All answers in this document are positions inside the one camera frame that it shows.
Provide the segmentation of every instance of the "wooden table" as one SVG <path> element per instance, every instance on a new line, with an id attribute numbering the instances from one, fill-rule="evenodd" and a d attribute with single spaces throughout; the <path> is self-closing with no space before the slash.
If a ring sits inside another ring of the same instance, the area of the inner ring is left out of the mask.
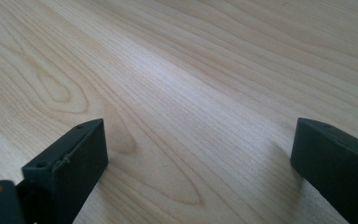
<path id="1" fill-rule="evenodd" d="M 358 137 L 358 0 L 0 0 L 0 179 L 104 119 L 75 223 L 346 223 L 298 117 Z"/>

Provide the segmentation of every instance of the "dark green plastic part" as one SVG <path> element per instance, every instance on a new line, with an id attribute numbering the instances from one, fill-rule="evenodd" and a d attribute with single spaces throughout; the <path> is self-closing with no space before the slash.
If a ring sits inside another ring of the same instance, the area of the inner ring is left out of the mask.
<path id="1" fill-rule="evenodd" d="M 16 187 L 0 181 L 0 224 L 69 224 L 108 164 L 103 120 L 77 125 L 22 167 Z"/>
<path id="2" fill-rule="evenodd" d="M 292 166 L 351 224 L 358 224 L 358 139 L 311 119 L 298 119 Z"/>

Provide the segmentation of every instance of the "wood grain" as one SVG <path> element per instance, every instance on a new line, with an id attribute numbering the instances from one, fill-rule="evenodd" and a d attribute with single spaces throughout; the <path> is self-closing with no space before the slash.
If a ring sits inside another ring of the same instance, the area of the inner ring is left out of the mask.
<path id="1" fill-rule="evenodd" d="M 105 120 L 75 223 L 346 223 L 298 117 L 358 137 L 358 0 L 0 0 L 0 179 Z"/>

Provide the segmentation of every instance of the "light wood tabletop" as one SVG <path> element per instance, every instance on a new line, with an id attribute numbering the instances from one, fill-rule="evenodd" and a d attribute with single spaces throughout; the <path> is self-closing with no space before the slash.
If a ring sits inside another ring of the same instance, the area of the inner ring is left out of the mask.
<path id="1" fill-rule="evenodd" d="M 75 223 L 347 223 L 289 158 L 358 137 L 358 0 L 0 0 L 0 179 L 99 118 Z"/>

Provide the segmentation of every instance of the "wooden surface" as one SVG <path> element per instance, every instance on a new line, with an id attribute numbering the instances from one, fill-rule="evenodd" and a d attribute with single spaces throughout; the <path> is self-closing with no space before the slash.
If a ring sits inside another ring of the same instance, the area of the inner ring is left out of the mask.
<path id="1" fill-rule="evenodd" d="M 75 223 L 346 223 L 298 117 L 358 137 L 358 0 L 0 0 L 0 179 L 104 118 Z"/>

